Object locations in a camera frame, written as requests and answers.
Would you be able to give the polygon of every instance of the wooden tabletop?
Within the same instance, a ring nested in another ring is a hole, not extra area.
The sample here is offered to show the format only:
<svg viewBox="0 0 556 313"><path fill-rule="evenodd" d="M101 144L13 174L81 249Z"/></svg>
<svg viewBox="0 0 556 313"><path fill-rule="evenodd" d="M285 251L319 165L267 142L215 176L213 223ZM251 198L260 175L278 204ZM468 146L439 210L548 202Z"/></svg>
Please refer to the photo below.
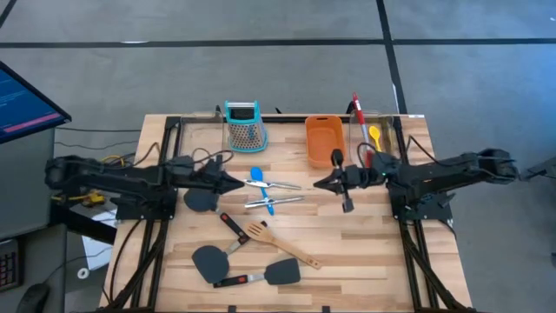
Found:
<svg viewBox="0 0 556 313"><path fill-rule="evenodd" d="M433 152L425 118L400 118L404 135L413 135ZM164 115L145 117L137 157L142 157L152 143L161 142L165 119ZM261 281L213 289L197 272L191 255L207 244L224 250L237 237L214 212L189 210L182 200L186 190L180 190L175 219L169 224L156 310L225 311L229 305L236 305L238 311L320 311L323 305L329 305L332 311L412 310L400 231L392 218L386 187L354 190L350 194L355 210L344 214L340 196L313 187L315 181L330 174L330 169L317 170L308 165L304 123L265 123L265 126L269 136L267 149L254 154L236 153L225 164L225 170L243 179L249 178L251 167L258 166L267 181L302 186L301 191L269 189L271 197L302 195L306 200L277 204L275 216L270 216L266 208L247 211L243 204L260 199L261 191L246 186L222 196L220 209L240 225L248 221L266 221L275 236L313 255L322 262L322 268L316 270L300 263L301 281L290 285L270 286ZM344 124L347 150L353 148L349 144L349 131L349 124ZM383 133L383 147L387 149L390 144L389 149L395 150L393 143L388 142L389 136L387 131ZM190 154L197 147L211 152L221 150L222 126L188 124L181 153ZM195 159L202 157L201 151L197 153ZM428 162L416 147L410 149L409 158L411 163ZM156 164L157 159L157 153L152 153L142 166ZM114 252L121 248L133 224L134 221L127 221L118 226ZM136 270L144 224L142 222L135 230L122 253L116 272L115 294ZM436 221L424 221L423 226L434 271L458 301L471 305L453 234ZM262 273L267 265L289 257L272 245L252 240L229 257L229 275ZM115 258L116 253L113 253L104 285L106 290ZM150 270L145 277L142 305L147 302ZM420 270L418 278L423 304L427 305ZM101 305L105 305L105 301L103 298Z"/></svg>

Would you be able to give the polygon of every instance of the computer monitor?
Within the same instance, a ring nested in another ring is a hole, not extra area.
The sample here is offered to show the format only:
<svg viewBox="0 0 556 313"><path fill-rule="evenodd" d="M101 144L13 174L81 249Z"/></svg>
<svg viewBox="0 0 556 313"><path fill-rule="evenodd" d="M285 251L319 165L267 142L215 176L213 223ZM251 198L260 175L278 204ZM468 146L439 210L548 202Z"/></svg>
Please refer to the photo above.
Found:
<svg viewBox="0 0 556 313"><path fill-rule="evenodd" d="M71 121L71 116L0 62L0 143Z"/></svg>

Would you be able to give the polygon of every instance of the orange container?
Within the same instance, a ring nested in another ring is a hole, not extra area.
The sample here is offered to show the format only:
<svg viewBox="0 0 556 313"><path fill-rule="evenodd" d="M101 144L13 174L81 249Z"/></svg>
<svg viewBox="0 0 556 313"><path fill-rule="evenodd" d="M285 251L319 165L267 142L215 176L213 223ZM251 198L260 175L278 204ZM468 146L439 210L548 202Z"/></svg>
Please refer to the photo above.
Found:
<svg viewBox="0 0 556 313"><path fill-rule="evenodd" d="M315 168L332 167L332 150L346 155L343 128L337 116L315 116L305 120L307 130L307 158Z"/></svg>

